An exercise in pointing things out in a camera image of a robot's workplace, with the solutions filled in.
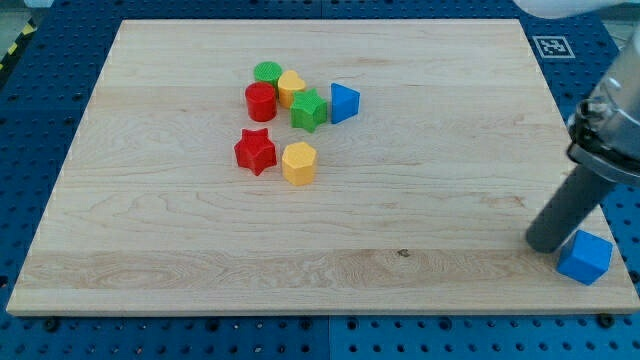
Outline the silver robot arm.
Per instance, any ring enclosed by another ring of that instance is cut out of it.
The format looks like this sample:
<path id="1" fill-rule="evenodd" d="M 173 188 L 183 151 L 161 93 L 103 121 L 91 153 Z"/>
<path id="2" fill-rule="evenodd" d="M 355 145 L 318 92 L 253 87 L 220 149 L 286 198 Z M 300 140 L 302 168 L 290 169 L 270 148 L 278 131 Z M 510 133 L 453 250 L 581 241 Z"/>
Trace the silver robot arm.
<path id="1" fill-rule="evenodd" d="M 639 185 L 639 29 L 570 121 L 567 156 L 596 181 Z"/>

